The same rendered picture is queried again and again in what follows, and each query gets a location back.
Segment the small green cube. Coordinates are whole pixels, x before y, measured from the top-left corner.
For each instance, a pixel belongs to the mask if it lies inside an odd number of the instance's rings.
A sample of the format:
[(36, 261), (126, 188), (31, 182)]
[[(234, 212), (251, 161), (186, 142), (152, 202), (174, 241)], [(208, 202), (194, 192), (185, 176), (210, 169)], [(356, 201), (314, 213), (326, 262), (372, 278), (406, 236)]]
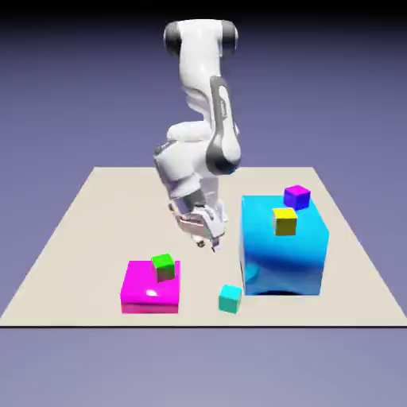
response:
[(151, 262), (158, 283), (175, 278), (175, 262), (169, 253), (152, 256)]

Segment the large magenta box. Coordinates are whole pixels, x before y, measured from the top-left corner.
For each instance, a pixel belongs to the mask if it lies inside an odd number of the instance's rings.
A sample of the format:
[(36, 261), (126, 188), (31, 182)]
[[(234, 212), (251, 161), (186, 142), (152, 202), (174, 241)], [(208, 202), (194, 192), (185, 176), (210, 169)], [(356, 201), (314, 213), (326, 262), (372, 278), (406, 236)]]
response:
[(175, 277), (158, 282), (151, 261), (130, 261), (122, 283), (120, 301), (124, 314), (176, 314), (180, 300), (180, 262)]

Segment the small yellow cube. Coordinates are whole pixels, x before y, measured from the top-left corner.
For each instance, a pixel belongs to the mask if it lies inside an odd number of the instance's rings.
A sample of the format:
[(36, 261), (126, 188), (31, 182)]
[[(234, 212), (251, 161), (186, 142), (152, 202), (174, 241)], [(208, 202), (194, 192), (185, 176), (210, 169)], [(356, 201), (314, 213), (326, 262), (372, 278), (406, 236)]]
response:
[(276, 236), (292, 236), (297, 232), (297, 214), (291, 207), (273, 209), (273, 231)]

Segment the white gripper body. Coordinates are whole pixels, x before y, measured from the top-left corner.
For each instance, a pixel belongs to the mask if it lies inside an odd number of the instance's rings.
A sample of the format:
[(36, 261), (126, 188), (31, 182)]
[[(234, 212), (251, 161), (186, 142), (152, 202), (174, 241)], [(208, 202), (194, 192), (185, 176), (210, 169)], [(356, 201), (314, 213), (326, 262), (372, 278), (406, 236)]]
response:
[(209, 206), (194, 207), (188, 214), (175, 214), (175, 218), (180, 229), (190, 235), (214, 240), (225, 233), (224, 223)]

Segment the large blue box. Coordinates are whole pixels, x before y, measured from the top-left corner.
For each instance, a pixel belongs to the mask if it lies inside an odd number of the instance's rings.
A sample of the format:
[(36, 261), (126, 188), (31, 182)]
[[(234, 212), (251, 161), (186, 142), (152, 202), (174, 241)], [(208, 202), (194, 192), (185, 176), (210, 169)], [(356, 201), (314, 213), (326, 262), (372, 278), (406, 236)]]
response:
[(329, 231), (313, 202), (297, 212), (295, 235), (277, 236), (282, 196), (243, 196), (239, 259), (246, 295), (320, 294)]

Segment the small cyan cube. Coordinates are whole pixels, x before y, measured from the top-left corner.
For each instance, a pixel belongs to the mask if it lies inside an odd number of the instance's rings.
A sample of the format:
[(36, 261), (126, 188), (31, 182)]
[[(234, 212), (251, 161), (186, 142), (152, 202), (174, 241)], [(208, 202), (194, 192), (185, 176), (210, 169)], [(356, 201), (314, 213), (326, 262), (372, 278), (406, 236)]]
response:
[(219, 293), (218, 308), (222, 312), (236, 314), (241, 304), (242, 289), (234, 285), (224, 285)]

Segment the small purple cube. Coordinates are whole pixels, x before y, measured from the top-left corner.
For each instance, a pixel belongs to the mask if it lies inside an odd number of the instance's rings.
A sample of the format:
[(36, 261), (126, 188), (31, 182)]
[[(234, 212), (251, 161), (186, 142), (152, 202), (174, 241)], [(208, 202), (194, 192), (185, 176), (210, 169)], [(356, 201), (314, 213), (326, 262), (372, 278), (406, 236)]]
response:
[(309, 207), (311, 191), (301, 185), (293, 185), (284, 190), (283, 203), (294, 211)]

